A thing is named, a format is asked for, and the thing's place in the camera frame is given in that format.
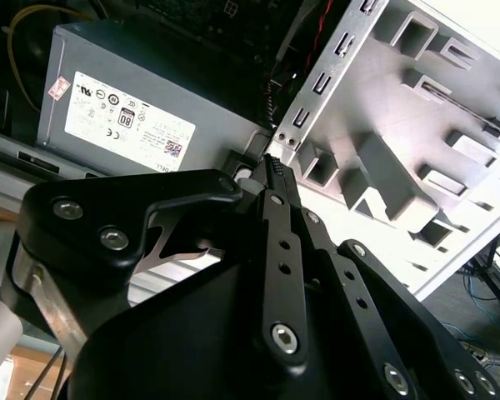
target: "bolt head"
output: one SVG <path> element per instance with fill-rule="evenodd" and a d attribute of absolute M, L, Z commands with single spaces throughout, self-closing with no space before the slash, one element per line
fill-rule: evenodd
<path fill-rule="evenodd" d="M 72 200 L 58 200 L 53 204 L 53 213 L 60 218 L 73 221 L 83 216 L 83 208 Z"/>
<path fill-rule="evenodd" d="M 272 340 L 286 354 L 293 354 L 298 349 L 298 340 L 290 327 L 281 323 L 272 327 Z"/>
<path fill-rule="evenodd" d="M 110 250 L 120 251 L 129 244 L 128 236 L 114 227 L 104 229 L 100 235 L 100 242 Z"/>
<path fill-rule="evenodd" d="M 461 371 L 456 370 L 454 373 L 457 381 L 461 385 L 461 387 L 467 392 L 468 394 L 474 394 L 476 391 L 474 390 L 473 384 L 468 380 L 468 378 L 463 375 Z"/>
<path fill-rule="evenodd" d="M 402 396 L 407 396 L 409 393 L 408 381 L 403 375 L 398 371 L 393 365 L 386 362 L 383 364 L 383 372 L 385 374 L 385 379 L 387 383 L 393 388 L 398 394 Z"/>
<path fill-rule="evenodd" d="M 283 200 L 282 200 L 280 197 L 276 196 L 275 194 L 273 194 L 270 198 L 271 198 L 271 200 L 272 200 L 273 202 L 275 202 L 278 206 L 281 206 L 281 205 L 283 204 Z"/>
<path fill-rule="evenodd" d="M 354 249 L 354 250 L 355 250 L 355 252 L 356 252 L 357 254 L 359 254 L 361 257 L 365 257 L 365 255 L 367 254 L 367 253 L 365 252 L 365 249 L 364 249 L 363 247 L 359 246 L 358 244 L 354 244 L 354 245 L 353 245 L 353 249 Z"/>
<path fill-rule="evenodd" d="M 318 215 L 316 213 L 314 213 L 313 211 L 308 211 L 307 212 L 307 216 L 309 217 L 309 219 L 311 219 L 314 223 L 320 223 L 320 218 L 318 217 Z"/>

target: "silver metal chassis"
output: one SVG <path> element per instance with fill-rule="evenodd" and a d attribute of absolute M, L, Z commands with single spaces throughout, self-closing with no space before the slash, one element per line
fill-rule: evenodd
<path fill-rule="evenodd" d="M 280 158 L 282 163 L 289 165 L 296 156 L 300 145 L 373 30 L 388 0 L 376 1 L 372 11 L 367 13 L 361 11 L 366 3 L 366 0 L 352 0 L 277 128 L 267 153 Z M 328 79 L 321 93 L 314 90 Z"/>

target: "blue cable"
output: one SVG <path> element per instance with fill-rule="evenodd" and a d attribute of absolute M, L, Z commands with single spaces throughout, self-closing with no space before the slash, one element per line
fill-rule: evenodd
<path fill-rule="evenodd" d="M 474 283 L 470 277 L 468 277 L 468 284 L 469 284 L 469 288 L 470 288 L 471 299 L 474 302 L 474 304 L 476 304 L 476 307 L 478 307 L 480 310 L 482 310 L 483 313 L 489 317 L 489 319 L 492 321 L 492 323 L 494 323 L 498 328 L 500 328 L 500 322 L 497 321 L 495 319 L 495 317 L 488 310 L 486 310 L 484 307 L 482 307 L 478 303 L 478 300 L 476 300 L 476 298 L 474 298 Z"/>
<path fill-rule="evenodd" d="M 448 323 L 448 322 L 441 322 L 441 325 L 444 325 L 445 327 L 450 327 L 452 329 L 455 329 L 456 331 L 458 331 L 459 333 L 461 333 L 465 338 L 467 339 L 470 339 L 470 340 L 474 340 L 476 342 L 480 342 L 480 343 L 485 343 L 485 340 L 481 339 L 480 337 L 475 337 L 475 336 L 470 336 L 470 335 L 467 335 L 464 331 L 462 331 L 459 327 L 456 327 L 455 325 L 452 325 L 451 323 Z"/>

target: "metal frame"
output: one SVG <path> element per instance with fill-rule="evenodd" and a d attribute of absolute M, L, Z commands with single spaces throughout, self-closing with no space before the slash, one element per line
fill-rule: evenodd
<path fill-rule="evenodd" d="M 27 167 L 38 168 L 41 172 L 62 179 L 83 179 L 102 177 L 98 171 L 69 162 L 41 148 L 29 146 L 0 134 L 0 158 L 7 156 L 7 163 L 20 163 Z"/>
<path fill-rule="evenodd" d="M 283 117 L 267 153 L 286 165 L 291 163 L 387 4 L 388 0 L 352 0 Z"/>

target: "small sticker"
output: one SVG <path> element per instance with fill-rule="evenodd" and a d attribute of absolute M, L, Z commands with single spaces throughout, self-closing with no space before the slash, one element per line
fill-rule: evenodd
<path fill-rule="evenodd" d="M 53 99 L 58 102 L 59 99 L 67 89 L 70 87 L 70 82 L 64 77 L 59 77 L 57 81 L 50 87 L 48 94 L 53 97 Z"/>
<path fill-rule="evenodd" d="M 160 173 L 177 171 L 196 126 L 76 72 L 65 132 Z"/>

